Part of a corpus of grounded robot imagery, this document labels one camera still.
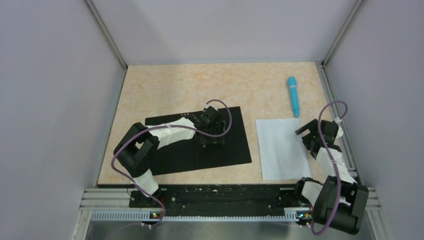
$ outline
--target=gray wall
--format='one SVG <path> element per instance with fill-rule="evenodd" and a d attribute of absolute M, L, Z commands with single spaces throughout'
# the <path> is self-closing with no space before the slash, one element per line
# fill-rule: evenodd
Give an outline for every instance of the gray wall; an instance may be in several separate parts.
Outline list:
<path fill-rule="evenodd" d="M 354 0 L 94 0 L 129 65 L 321 61 Z"/>
<path fill-rule="evenodd" d="M 395 239 L 422 239 L 424 2 L 368 1 L 329 65 L 365 182 Z"/>
<path fill-rule="evenodd" d="M 82 0 L 1 1 L 1 239 L 71 237 L 122 79 Z"/>

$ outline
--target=metal floor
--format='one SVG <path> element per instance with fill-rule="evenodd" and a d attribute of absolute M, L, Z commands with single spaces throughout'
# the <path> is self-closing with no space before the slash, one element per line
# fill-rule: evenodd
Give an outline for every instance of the metal floor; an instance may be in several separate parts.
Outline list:
<path fill-rule="evenodd" d="M 86 240 L 105 240 L 124 221 L 91 221 Z M 357 235 L 329 228 L 323 235 L 314 236 L 309 228 L 289 227 L 277 222 L 163 222 L 152 230 L 139 225 L 114 234 L 108 240 L 373 240 L 369 218 L 363 218 Z"/>

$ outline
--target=beige tabletop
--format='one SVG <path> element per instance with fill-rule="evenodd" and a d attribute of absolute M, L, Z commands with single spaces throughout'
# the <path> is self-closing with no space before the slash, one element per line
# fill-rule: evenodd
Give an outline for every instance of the beige tabletop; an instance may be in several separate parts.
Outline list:
<path fill-rule="evenodd" d="M 300 125 L 318 118 L 327 103 L 314 62 L 213 63 L 133 65 L 128 67 L 116 116 L 101 167 L 99 184 L 130 181 L 111 168 L 113 150 L 130 126 L 145 118 L 194 112 L 205 102 L 220 99 L 241 107 L 252 163 L 158 175 L 159 184 L 295 183 L 297 179 L 262 179 L 255 120 L 293 118 L 287 79 L 294 76 L 300 105 Z M 213 106 L 222 107 L 219 103 Z M 330 119 L 330 112 L 324 113 Z M 308 155 L 312 177 L 323 173 Z M 118 161 L 115 165 L 126 171 Z"/>

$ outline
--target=white paper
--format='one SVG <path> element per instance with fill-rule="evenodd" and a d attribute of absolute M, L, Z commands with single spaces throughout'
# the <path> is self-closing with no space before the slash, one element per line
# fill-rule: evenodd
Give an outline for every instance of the white paper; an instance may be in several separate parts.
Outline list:
<path fill-rule="evenodd" d="M 311 177 L 297 118 L 256 120 L 263 180 Z"/>

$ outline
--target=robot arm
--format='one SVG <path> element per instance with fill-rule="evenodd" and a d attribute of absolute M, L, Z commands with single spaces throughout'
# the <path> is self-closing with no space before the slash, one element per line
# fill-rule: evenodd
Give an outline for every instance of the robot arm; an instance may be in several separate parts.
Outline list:
<path fill-rule="evenodd" d="M 171 127 L 174 125 L 187 126 L 191 129 Z M 199 138 L 199 144 L 202 147 L 208 144 L 224 144 L 223 136 L 209 137 L 196 135 L 196 131 L 193 130 L 197 129 L 212 135 L 218 135 L 224 132 L 225 123 L 223 122 L 222 114 L 219 113 L 217 108 L 207 104 L 204 106 L 203 112 L 197 115 L 190 114 L 177 121 L 161 124 L 160 126 L 167 126 L 167 128 L 152 129 L 142 134 L 117 156 L 117 160 L 128 171 L 135 184 L 139 185 L 150 195 L 155 193 L 159 188 L 150 170 L 156 150 L 178 141 L 192 139 L 195 136 Z M 140 122 L 135 123 L 116 146 L 113 154 L 116 154 L 134 135 L 145 129 L 154 127 L 156 126 L 144 126 Z M 142 144 L 140 148 L 136 146 L 137 143 Z"/>
<path fill-rule="evenodd" d="M 337 164 L 341 180 L 339 204 L 329 227 L 354 235 L 358 233 L 361 227 L 368 200 L 368 188 L 357 183 L 351 177 L 343 161 L 340 147 L 334 145 L 335 139 L 343 135 L 343 130 L 340 126 L 334 121 L 322 120 L 321 129 L 331 155 L 334 158 L 334 162 Z M 312 120 L 307 125 L 298 129 L 296 134 L 299 135 L 306 130 L 309 130 L 309 133 L 302 137 L 302 142 L 319 163 L 327 179 L 324 184 L 321 184 L 312 178 L 304 177 L 297 182 L 295 192 L 301 202 L 309 202 L 313 206 L 312 218 L 314 222 L 324 225 L 329 219 L 336 199 L 336 172 L 333 161 L 330 159 L 319 137 L 318 121 L 316 119 Z"/>

